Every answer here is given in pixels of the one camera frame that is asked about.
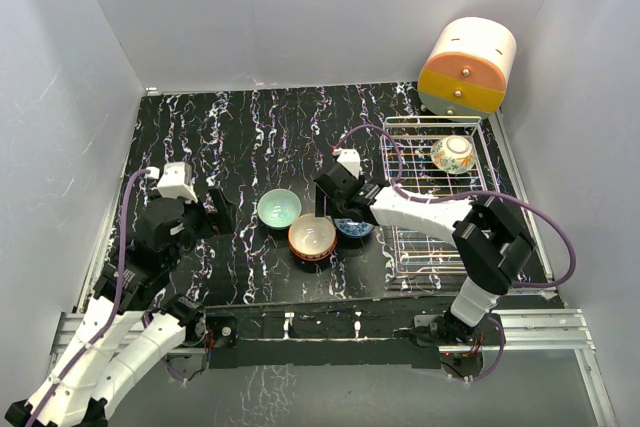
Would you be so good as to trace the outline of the floral cream bowl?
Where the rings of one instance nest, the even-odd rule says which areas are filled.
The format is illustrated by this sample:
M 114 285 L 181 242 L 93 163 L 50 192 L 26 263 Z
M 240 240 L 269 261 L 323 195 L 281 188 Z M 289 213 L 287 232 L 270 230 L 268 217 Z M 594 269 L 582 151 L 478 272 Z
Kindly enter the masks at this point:
M 471 171 L 476 162 L 471 142 L 459 135 L 450 135 L 438 140 L 432 145 L 430 156 L 438 169 L 453 175 Z

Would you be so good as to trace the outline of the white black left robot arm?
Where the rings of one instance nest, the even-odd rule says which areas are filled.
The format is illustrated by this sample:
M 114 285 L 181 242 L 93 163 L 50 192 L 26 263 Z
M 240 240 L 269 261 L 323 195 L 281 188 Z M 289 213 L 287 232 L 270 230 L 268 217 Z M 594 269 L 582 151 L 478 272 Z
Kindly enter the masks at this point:
M 203 200 L 152 195 L 95 285 L 84 317 L 56 366 L 12 426 L 105 426 L 126 394 L 173 348 L 206 334 L 199 304 L 178 294 L 158 311 L 156 294 L 196 245 L 234 232 L 236 206 L 218 187 Z

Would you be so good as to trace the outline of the blue white patterned bowl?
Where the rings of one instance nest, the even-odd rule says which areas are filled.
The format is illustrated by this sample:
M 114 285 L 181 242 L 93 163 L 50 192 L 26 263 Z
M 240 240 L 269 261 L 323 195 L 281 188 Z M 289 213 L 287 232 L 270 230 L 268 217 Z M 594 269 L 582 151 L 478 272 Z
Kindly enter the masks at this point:
M 334 220 L 336 229 L 349 238 L 364 238 L 371 234 L 374 225 L 367 222 L 356 222 L 347 218 L 336 218 Z

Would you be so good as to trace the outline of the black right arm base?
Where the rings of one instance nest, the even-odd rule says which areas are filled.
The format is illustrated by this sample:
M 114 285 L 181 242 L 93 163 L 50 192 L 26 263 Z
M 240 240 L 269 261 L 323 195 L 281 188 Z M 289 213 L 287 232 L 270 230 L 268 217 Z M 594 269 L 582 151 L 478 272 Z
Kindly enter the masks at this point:
M 393 337 L 407 339 L 419 347 L 438 347 L 445 351 L 460 348 L 463 356 L 473 356 L 483 348 L 504 347 L 506 334 L 499 316 L 485 315 L 470 327 L 449 312 L 416 315 L 408 327 L 393 331 Z

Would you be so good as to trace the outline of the white bowl black striped outside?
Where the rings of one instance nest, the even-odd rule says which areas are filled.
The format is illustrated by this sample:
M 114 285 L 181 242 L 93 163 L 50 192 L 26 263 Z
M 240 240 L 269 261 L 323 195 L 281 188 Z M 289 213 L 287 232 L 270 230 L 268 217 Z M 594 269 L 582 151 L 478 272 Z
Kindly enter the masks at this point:
M 321 260 L 334 250 L 337 232 L 329 217 L 316 217 L 313 213 L 308 213 L 291 224 L 288 242 L 292 252 L 299 258 Z

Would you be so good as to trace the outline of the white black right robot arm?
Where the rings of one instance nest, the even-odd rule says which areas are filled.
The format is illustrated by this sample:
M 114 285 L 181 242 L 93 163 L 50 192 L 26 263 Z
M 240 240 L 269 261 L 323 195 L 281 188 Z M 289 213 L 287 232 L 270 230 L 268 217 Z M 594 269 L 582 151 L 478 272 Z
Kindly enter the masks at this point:
M 411 200 L 386 183 L 367 182 L 336 165 L 316 177 L 315 215 L 349 219 L 374 226 L 397 227 L 453 246 L 466 279 L 431 332 L 438 341 L 466 344 L 478 336 L 482 321 L 508 293 L 534 253 L 536 244 L 502 200 L 474 192 L 462 200 Z

